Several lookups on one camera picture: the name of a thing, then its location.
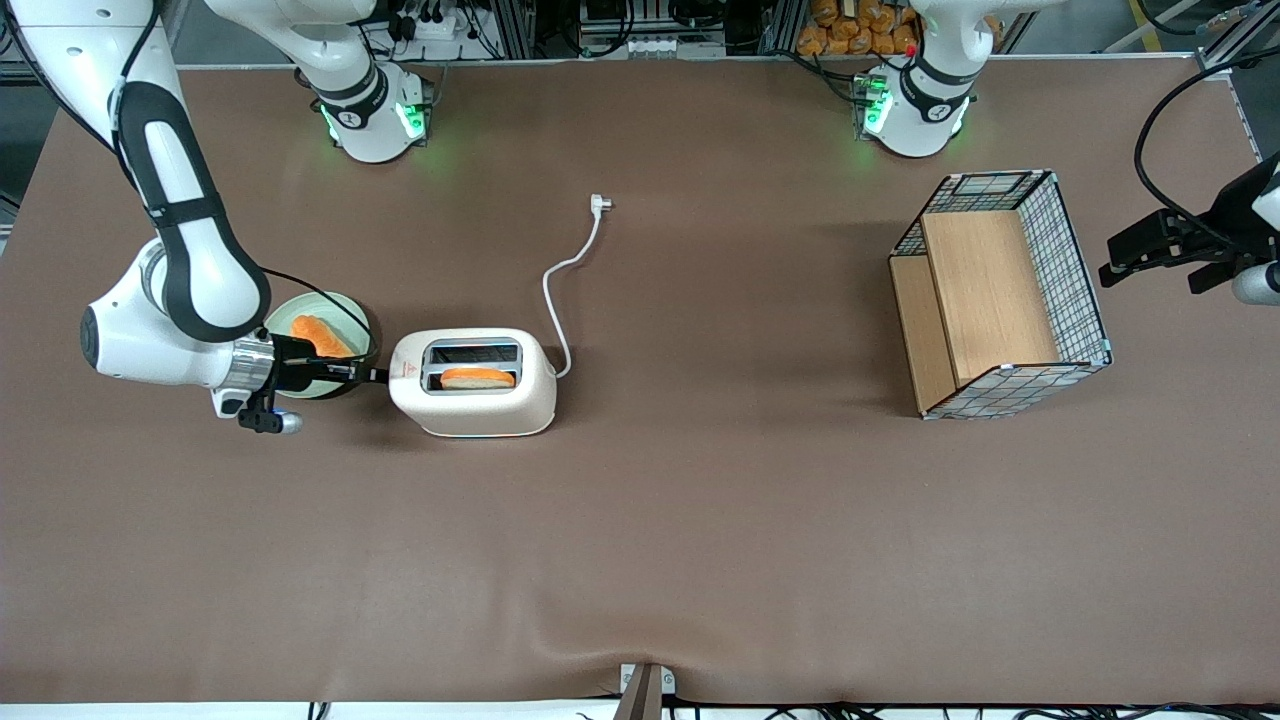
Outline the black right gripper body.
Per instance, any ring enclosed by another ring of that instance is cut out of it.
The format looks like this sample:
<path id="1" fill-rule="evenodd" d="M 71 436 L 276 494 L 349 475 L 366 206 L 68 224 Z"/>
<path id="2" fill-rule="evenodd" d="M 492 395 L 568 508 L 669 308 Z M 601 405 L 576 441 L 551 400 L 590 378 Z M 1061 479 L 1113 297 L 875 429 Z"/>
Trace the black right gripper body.
<path id="1" fill-rule="evenodd" d="M 270 391 L 300 393 L 315 382 L 329 382 L 326 361 L 314 343 L 293 336 L 271 336 L 274 364 Z"/>

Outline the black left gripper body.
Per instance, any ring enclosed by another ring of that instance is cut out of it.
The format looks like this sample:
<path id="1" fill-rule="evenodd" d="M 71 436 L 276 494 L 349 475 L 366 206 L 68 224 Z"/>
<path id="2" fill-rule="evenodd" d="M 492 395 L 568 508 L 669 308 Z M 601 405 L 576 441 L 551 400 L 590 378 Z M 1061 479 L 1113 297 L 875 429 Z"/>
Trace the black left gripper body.
<path id="1" fill-rule="evenodd" d="M 1279 179 L 1275 152 L 1224 186 L 1199 219 L 1222 236 L 1216 247 L 1231 254 L 1228 266 L 1203 265 L 1188 275 L 1192 293 L 1230 283 L 1233 293 L 1277 293 Z"/>

